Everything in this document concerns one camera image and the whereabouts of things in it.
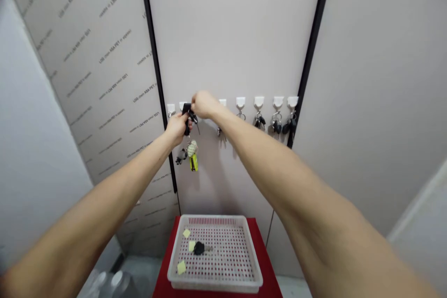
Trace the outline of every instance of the perforated tray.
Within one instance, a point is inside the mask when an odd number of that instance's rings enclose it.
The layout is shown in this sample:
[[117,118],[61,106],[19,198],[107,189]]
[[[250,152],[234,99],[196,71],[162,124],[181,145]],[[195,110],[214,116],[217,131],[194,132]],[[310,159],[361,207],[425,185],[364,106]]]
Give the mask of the perforated tray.
[[[191,231],[188,238],[185,229]],[[189,241],[200,241],[212,251],[202,255],[189,252]],[[186,272],[177,273],[185,261]],[[168,269],[174,289],[256,293],[263,279],[243,216],[182,215]]]

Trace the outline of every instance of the red stand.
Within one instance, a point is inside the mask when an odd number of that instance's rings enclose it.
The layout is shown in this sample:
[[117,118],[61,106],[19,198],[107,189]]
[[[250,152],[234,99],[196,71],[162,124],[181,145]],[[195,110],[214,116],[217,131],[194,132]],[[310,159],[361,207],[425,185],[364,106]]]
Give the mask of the red stand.
[[248,228],[250,229],[251,239],[255,246],[257,260],[259,267],[261,268],[262,278],[264,280],[263,285],[259,288],[257,294],[247,293],[231,293],[231,292],[210,292],[210,291],[193,291],[193,290],[174,290],[171,286],[171,282],[168,281],[168,268],[171,261],[172,249],[174,248],[174,242],[176,239],[178,222],[180,217],[176,217],[174,227],[172,228],[171,236],[169,238],[168,248],[164,255],[162,267],[158,274],[157,284],[155,286],[153,298],[167,298],[167,297],[179,297],[179,298],[200,298],[200,297],[282,297],[279,289],[278,282],[276,281],[275,273],[270,263],[269,255],[265,249],[264,242],[262,240],[261,232],[257,227],[256,219],[247,218]]

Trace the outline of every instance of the yellow keychain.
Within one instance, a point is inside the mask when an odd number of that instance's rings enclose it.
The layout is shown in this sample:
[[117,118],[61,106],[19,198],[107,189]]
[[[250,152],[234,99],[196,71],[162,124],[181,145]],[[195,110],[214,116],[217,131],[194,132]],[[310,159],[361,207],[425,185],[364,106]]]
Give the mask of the yellow keychain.
[[195,140],[192,140],[186,151],[188,152],[188,157],[190,158],[190,167],[191,167],[191,171],[197,171],[199,166],[197,164],[197,142]]
[[190,167],[191,167],[191,171],[198,171],[199,170],[199,165],[197,163],[197,155],[196,154],[194,154],[190,158]]

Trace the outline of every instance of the hand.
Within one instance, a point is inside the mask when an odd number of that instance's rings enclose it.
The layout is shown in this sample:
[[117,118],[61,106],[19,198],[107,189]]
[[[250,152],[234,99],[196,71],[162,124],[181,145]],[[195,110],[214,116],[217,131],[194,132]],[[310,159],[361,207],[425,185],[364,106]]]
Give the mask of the hand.
[[202,119],[211,119],[222,105],[208,91],[199,91],[192,97],[191,109]]
[[[178,146],[183,141],[183,135],[185,133],[185,123],[188,119],[188,113],[182,115],[182,113],[178,113],[170,117],[168,126],[166,128],[165,134],[167,134],[174,147]],[[188,122],[190,130],[192,130],[192,121]]]

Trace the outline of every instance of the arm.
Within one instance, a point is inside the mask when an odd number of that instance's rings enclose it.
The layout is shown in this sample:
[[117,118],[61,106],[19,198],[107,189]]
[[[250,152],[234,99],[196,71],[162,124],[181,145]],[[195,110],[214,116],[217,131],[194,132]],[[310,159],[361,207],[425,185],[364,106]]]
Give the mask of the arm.
[[192,102],[199,117],[211,118],[223,130],[278,214],[314,297],[437,297],[356,207],[292,150],[208,92],[198,92]]
[[171,117],[163,135],[65,213],[0,279],[0,296],[76,297],[115,231],[181,143],[187,117]]

